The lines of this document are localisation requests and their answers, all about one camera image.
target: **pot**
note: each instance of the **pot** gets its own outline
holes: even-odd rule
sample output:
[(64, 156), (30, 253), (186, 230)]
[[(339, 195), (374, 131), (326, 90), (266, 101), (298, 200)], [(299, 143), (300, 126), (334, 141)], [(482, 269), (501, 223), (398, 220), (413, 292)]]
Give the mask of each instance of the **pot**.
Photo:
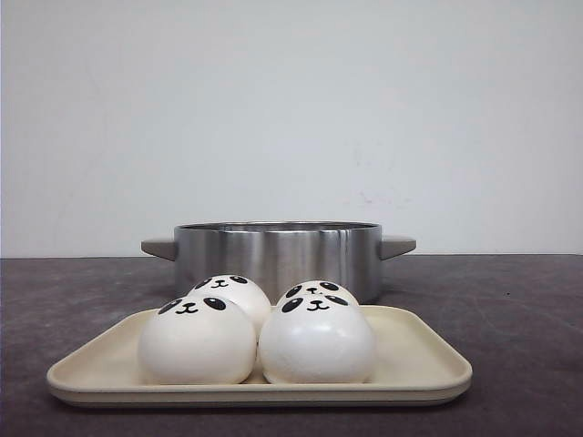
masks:
[(177, 226), (174, 239), (142, 241), (144, 252), (175, 262), (176, 292), (220, 274), (256, 282), (272, 303), (295, 284), (325, 279), (361, 303), (380, 291), (384, 259), (415, 249), (408, 237), (383, 236), (373, 223), (225, 222)]

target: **beige tray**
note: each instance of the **beige tray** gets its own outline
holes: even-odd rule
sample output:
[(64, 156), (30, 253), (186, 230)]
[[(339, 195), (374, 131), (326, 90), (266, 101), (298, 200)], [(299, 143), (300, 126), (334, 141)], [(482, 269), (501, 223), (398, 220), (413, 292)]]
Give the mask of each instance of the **beige tray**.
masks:
[(362, 384), (269, 384), (256, 366), (242, 384), (147, 385), (139, 377), (138, 336), (152, 311), (127, 317), (46, 374), (57, 398), (82, 407), (432, 405), (466, 391), (472, 367), (415, 314), (362, 306), (378, 339), (378, 362)]

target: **wall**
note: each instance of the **wall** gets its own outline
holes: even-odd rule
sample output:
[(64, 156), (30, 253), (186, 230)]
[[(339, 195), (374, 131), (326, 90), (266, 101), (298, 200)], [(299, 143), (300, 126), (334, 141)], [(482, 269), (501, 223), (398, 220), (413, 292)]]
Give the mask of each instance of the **wall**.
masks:
[(216, 220), (583, 252), (583, 3), (3, 2), (3, 257)]

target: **pot handle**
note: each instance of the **pot handle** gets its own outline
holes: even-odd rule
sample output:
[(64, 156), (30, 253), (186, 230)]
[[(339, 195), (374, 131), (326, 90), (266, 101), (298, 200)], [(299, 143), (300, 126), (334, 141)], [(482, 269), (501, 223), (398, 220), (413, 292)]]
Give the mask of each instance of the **pot handle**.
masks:
[(383, 235), (381, 241), (380, 259), (394, 258), (410, 252), (417, 247), (417, 241), (401, 235)]
[(142, 241), (142, 251), (170, 261), (176, 259), (176, 244), (173, 239), (145, 239)]

